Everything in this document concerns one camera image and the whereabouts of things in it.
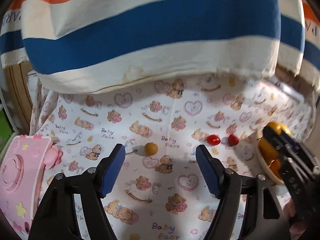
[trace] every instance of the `yellow star sticker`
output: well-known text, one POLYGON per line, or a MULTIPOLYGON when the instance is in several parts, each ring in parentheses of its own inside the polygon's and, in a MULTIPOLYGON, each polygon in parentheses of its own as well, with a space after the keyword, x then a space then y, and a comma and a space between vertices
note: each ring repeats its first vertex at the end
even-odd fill
POLYGON ((17 208, 18 216, 25 218, 24 214, 27 212, 27 210, 23 207, 22 202, 20 202, 20 204, 17 204, 16 208, 17 208))
POLYGON ((24 145, 22 145, 22 150, 26 150, 27 148, 28 148, 28 144, 24 144, 24 145))

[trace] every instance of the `striped cloth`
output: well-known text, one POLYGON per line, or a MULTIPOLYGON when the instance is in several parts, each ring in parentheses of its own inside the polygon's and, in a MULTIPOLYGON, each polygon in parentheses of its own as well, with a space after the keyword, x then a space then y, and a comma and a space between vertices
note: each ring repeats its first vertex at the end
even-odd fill
POLYGON ((320 91, 320 23, 310 6, 303 0, 306 43, 301 64, 300 76, 316 91, 320 91))
POLYGON ((302 0, 279 0, 281 11, 281 39, 278 64, 299 74, 305 46, 302 0))
MULTIPOLYGON (((24 47, 42 84, 60 93, 100 93, 207 72, 269 77, 278 59, 280 21, 297 23, 288 33, 303 33, 297 15, 280 15, 278 0, 16 3, 7 14, 17 14, 20 3, 21 17, 12 18, 20 27, 1 31, 2 64, 10 64, 10 53, 26 57, 24 47)), ((287 44, 298 62, 303 42, 289 38, 287 44)))

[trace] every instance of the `orange fruit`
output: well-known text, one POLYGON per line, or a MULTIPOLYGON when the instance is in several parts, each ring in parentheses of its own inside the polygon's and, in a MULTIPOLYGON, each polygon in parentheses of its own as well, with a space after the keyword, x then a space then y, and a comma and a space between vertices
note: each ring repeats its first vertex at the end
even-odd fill
POLYGON ((278 151, 264 137, 259 140, 258 147, 268 165, 279 157, 278 151))
POLYGON ((277 134, 283 130, 287 135, 292 136, 289 128, 283 122, 268 122, 267 126, 270 126, 277 134))
POLYGON ((291 131, 289 130, 289 128, 283 123, 283 122, 277 122, 280 126, 281 129, 290 137, 292 137, 291 131))
POLYGON ((274 160, 271 165, 270 169, 279 179, 282 179, 279 173, 279 169, 281 168, 281 162, 279 159, 274 160))
MULTIPOLYGON (((289 136, 292 136, 289 128, 284 123, 269 122, 267 123, 267 126, 271 127, 276 132, 276 134, 280 134, 281 131, 283 130, 286 134, 288 134, 289 136)), ((279 157, 278 151, 274 149, 273 146, 265 138, 262 137, 259 140, 258 146, 259 146, 261 155, 265 159, 267 165, 270 165, 273 160, 278 159, 279 157)))
POLYGON ((147 143, 145 146, 144 146, 144 152, 148 155, 148 156, 151 156, 151 155, 155 155, 157 152, 158 152, 158 146, 151 142, 151 143, 147 143))
POLYGON ((278 134, 278 135, 282 131, 281 126, 279 125, 278 122, 268 122, 267 126, 271 127, 276 132, 276 134, 278 134))

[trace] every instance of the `red fruit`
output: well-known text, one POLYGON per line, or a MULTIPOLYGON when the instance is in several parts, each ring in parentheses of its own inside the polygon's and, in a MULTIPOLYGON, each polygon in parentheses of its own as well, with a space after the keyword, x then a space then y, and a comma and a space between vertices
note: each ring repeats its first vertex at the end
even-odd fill
POLYGON ((208 137, 207 142, 215 146, 218 145, 221 142, 221 140, 218 135, 212 134, 208 137))
POLYGON ((235 135, 231 134, 228 137, 228 143, 230 146, 237 145, 239 143, 239 139, 235 135))

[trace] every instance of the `wooden bowl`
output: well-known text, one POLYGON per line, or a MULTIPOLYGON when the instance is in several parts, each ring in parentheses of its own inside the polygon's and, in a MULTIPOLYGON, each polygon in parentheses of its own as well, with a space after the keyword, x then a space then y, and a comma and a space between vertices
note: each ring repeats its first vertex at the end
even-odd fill
POLYGON ((256 141, 255 141, 255 147, 256 147, 256 152, 257 152, 257 157, 259 160, 259 163, 263 169, 263 171, 266 173, 266 175, 277 185, 280 186, 284 186, 284 182, 282 179, 279 179, 272 171, 271 169, 268 167, 266 161, 264 160, 259 147, 258 147, 258 143, 259 140, 263 137, 263 133, 262 133, 262 129, 258 130, 256 133, 256 141))

